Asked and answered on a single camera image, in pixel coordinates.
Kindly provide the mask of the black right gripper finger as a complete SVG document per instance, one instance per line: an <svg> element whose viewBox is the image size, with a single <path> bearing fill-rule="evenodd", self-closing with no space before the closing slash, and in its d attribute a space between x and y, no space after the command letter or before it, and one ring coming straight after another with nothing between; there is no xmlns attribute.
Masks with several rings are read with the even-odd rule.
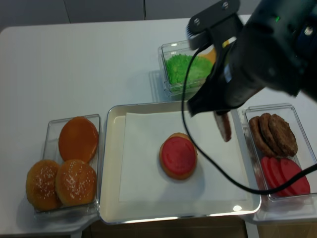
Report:
<svg viewBox="0 0 317 238"><path fill-rule="evenodd" d="M187 108L193 117L199 113L218 112L223 115L232 109L225 101L225 85L216 79L207 80L188 100Z"/></svg>

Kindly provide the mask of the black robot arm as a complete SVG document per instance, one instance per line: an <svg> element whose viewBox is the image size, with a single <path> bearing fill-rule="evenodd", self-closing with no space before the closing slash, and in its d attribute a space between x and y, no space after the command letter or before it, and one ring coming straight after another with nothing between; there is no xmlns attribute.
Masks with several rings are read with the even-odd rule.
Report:
<svg viewBox="0 0 317 238"><path fill-rule="evenodd" d="M190 48L216 50L210 75L187 102L190 115L223 114L264 88L316 99L316 1L263 0L246 23L238 17L239 6L221 0L189 20Z"/></svg>

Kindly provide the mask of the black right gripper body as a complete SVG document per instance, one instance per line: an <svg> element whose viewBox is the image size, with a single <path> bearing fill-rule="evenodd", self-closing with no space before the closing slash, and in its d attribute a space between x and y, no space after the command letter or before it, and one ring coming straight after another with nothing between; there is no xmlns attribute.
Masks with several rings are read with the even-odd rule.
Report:
<svg viewBox="0 0 317 238"><path fill-rule="evenodd" d="M232 109L265 87L299 93L306 63L294 40L305 19L305 10L254 11L213 78L226 83L225 101Z"/></svg>

